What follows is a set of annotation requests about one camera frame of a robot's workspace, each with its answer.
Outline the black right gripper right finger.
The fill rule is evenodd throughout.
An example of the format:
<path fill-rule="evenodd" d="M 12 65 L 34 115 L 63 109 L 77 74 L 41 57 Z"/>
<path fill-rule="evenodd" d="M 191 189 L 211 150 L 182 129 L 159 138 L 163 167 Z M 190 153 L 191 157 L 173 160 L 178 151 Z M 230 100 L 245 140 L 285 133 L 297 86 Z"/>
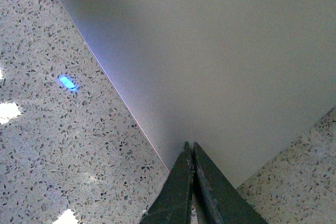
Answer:
<path fill-rule="evenodd" d="M 266 223 L 201 146 L 193 144 L 194 193 L 206 223 Z"/>

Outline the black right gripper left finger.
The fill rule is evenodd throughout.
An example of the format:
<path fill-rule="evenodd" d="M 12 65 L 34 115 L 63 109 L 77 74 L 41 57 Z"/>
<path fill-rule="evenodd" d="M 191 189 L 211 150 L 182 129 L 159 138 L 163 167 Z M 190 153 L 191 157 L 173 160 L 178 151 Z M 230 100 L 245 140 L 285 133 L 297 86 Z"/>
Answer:
<path fill-rule="evenodd" d="M 190 223 L 193 177 L 192 151 L 189 142 L 185 142 L 159 195 L 140 223 Z"/>

